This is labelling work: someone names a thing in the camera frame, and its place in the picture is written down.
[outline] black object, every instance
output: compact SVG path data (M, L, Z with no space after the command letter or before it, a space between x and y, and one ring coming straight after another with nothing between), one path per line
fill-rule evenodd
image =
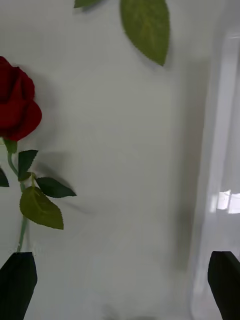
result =
M0 269L0 320L23 320L38 277L32 252L14 253Z
M240 320L240 262L232 252L211 254L207 280L223 320Z

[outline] white wall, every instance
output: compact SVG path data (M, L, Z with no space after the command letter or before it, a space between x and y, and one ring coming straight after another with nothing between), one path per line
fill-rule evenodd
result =
M0 55L34 80L42 123L20 149L67 180L65 230L30 224L38 272L26 320L180 319L213 30L224 0L169 0L165 68L121 28L119 1L1 0ZM0 191L0 264L18 242L18 183Z

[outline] red rose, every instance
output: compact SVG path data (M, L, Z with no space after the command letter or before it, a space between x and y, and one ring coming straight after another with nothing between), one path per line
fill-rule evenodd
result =
M0 137L18 141L37 128L42 112L34 94L26 73L0 56Z

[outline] rose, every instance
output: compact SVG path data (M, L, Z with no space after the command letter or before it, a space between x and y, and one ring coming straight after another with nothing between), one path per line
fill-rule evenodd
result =
M0 56L0 137L19 141L36 129L42 112L34 95L32 79Z

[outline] transparent plastic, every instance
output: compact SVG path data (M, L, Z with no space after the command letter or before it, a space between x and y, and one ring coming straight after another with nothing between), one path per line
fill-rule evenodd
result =
M239 0L227 1L213 45L190 255L194 320L222 319L207 279L212 251L240 259Z

